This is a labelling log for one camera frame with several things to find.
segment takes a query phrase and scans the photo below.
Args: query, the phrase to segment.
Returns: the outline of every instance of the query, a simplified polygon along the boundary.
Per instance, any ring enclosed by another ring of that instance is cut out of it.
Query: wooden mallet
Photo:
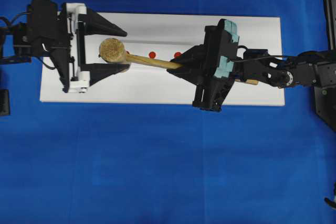
[[[164,69],[176,69],[183,65],[175,62],[156,60],[148,57],[131,55],[126,52],[124,44],[114,38],[105,39],[99,47],[100,57],[110,63],[138,63],[147,66],[153,66]],[[247,80],[245,83],[257,85],[256,80]]]

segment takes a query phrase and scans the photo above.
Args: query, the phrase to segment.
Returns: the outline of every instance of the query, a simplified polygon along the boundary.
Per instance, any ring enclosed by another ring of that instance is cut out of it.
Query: cable
[[[316,52],[316,51],[307,51],[307,52],[302,52],[300,53],[298,56],[306,56],[306,55],[317,55],[319,57],[321,57],[322,59],[325,59],[326,57],[321,54],[320,52]]]
[[[18,18],[20,18],[21,16],[23,16],[23,15],[28,15],[28,14],[30,14],[30,12],[23,12],[23,13],[19,13],[19,14],[17,14],[13,19],[12,19],[12,21],[10,21],[10,26],[12,26],[13,25],[13,23],[18,19]]]
[[[243,46],[243,45],[238,46],[238,49],[240,49],[240,48],[244,48],[245,50],[248,50],[248,48],[246,46]]]
[[[9,20],[7,18],[0,17],[0,20],[2,20],[6,24],[7,28],[9,28],[11,26],[11,23],[9,22]]]
[[[253,61],[253,60],[264,60],[264,59],[269,59],[269,58],[288,58],[288,57],[295,57],[295,56],[268,55],[268,56],[262,56],[262,57],[251,58],[251,59],[246,59],[246,60],[230,60],[230,61],[240,63],[240,62]]]
[[[42,64],[43,64],[47,69],[50,69],[50,70],[55,70],[55,69],[56,69],[55,67],[51,67],[51,66],[45,64],[45,63],[43,62],[43,60],[41,60],[39,57],[35,57],[35,58],[38,59],[39,61],[41,61]]]

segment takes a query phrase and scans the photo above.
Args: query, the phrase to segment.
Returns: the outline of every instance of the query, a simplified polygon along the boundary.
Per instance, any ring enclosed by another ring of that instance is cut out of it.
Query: red dot
[[[180,56],[180,55],[181,55],[180,52],[176,52],[176,53],[174,54],[174,58],[177,58],[177,57]]]
[[[149,58],[154,59],[156,57],[156,53],[152,51],[148,54],[148,56]]]

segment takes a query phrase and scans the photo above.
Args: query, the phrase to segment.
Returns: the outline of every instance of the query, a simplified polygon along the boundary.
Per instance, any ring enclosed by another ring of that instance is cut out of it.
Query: blue cloth
[[[284,54],[328,48],[323,0],[53,1],[105,12],[278,16]],[[14,17],[29,2],[0,0],[0,14]],[[39,62],[1,69],[12,115],[0,118],[0,223],[336,221],[323,202],[336,181],[335,134],[313,112],[309,88],[287,89],[284,107],[221,113],[41,103]]]

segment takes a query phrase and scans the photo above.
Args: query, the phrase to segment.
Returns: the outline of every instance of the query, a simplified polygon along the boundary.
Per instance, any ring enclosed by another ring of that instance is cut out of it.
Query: wooden handle
[[[132,62],[132,63],[138,63],[142,65],[147,65],[147,66],[153,66],[153,67],[158,67],[158,68],[164,68],[164,69],[176,69],[180,68],[183,65],[175,62],[170,62],[170,61],[165,61],[165,60],[155,60],[143,56],[138,56],[138,55],[126,55],[126,61]],[[257,80],[247,80],[244,82],[246,84],[251,84],[251,85],[258,85]]]

